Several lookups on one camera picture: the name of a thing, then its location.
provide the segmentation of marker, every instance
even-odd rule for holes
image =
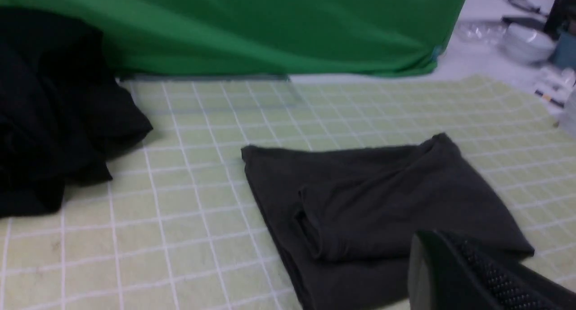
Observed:
[[[544,94],[539,90],[536,90],[534,92],[536,95],[540,96],[542,99],[545,99],[546,101],[556,105],[556,107],[561,107],[564,108],[564,102],[560,102],[560,101],[556,101],[555,99],[553,99],[550,95]]]

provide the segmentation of dark gray fabric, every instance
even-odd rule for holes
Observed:
[[[407,296],[419,229],[534,249],[445,134],[417,146],[338,152],[242,149],[256,202],[305,310],[360,310]]]

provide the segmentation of green fabric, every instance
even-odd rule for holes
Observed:
[[[0,0],[80,17],[124,72],[431,72],[464,0]]]

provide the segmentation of fabric fold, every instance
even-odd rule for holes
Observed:
[[[242,149],[245,173],[305,310],[361,310],[407,296],[416,230],[459,232],[516,257],[534,249],[445,134],[337,152]]]
[[[112,179],[105,161],[152,130],[78,19],[0,7],[0,218],[60,209],[64,183]]]

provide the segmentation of light green cutting mat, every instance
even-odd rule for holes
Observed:
[[[58,215],[0,222],[0,310],[299,309],[239,149],[416,144],[441,131],[537,249],[526,264],[576,289],[576,144],[531,94],[480,76],[126,86],[156,130],[109,164],[114,181],[68,189]]]

